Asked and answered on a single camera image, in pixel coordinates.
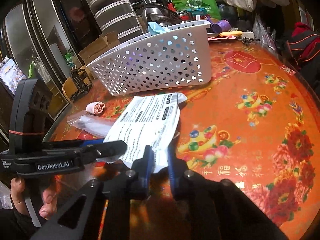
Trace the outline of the person's left hand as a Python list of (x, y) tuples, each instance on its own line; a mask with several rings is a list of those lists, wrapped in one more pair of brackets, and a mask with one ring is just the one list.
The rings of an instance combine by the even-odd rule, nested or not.
[(46, 189), (36, 189), (35, 193), (31, 193), (21, 177), (13, 178), (10, 182), (10, 195), (16, 210), (26, 216), (35, 219), (38, 216), (49, 219), (57, 212), (57, 191), (55, 179), (50, 179), (50, 184)]

